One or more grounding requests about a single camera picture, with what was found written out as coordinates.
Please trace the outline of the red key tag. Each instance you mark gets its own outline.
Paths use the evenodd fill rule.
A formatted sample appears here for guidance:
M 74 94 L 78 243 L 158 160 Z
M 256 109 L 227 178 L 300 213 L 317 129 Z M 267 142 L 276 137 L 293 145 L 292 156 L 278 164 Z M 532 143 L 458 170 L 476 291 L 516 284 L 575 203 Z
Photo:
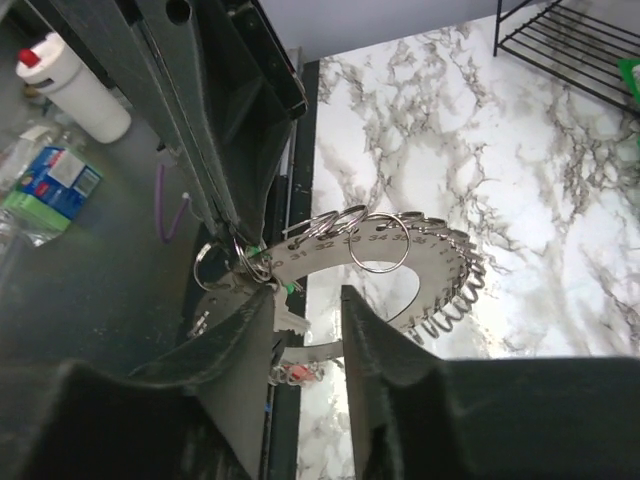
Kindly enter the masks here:
M 289 365 L 287 367 L 287 381 L 291 384 L 300 384 L 315 379 L 315 375 L 306 366 Z

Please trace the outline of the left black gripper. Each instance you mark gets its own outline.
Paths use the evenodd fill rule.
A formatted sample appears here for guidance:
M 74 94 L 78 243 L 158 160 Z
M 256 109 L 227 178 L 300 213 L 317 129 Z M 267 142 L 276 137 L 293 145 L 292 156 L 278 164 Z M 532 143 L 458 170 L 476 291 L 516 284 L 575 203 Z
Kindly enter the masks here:
M 212 235 L 260 242 L 304 86 L 258 1 L 33 1 L 176 157 Z

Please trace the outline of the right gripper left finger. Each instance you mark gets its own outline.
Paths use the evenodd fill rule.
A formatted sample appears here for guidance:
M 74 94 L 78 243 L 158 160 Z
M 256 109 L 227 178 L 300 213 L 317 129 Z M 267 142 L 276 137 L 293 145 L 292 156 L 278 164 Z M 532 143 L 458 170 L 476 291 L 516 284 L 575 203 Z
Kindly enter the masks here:
M 5 479 L 255 479 L 272 291 L 127 378 L 79 360 L 1 368 Z

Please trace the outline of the green key tag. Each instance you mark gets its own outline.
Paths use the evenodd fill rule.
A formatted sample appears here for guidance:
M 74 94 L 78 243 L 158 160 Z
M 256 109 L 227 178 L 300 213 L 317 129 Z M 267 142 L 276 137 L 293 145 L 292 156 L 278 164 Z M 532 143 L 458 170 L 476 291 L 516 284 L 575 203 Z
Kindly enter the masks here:
M 247 248 L 247 253 L 250 256 L 254 256 L 259 254 L 260 252 L 262 252 L 264 250 L 263 247 L 260 246 L 249 246 Z M 291 295 L 293 292 L 302 292 L 303 291 L 303 287 L 300 283 L 298 283 L 297 281 L 292 281 L 291 283 L 285 284 L 284 287 L 286 288 L 287 294 Z

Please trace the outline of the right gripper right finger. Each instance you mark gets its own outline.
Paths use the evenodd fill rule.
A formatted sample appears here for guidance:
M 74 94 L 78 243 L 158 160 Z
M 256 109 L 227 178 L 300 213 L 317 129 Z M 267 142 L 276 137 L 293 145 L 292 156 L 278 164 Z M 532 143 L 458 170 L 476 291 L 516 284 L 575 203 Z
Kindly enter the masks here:
M 360 479 L 635 479 L 639 362 L 443 360 L 341 292 Z

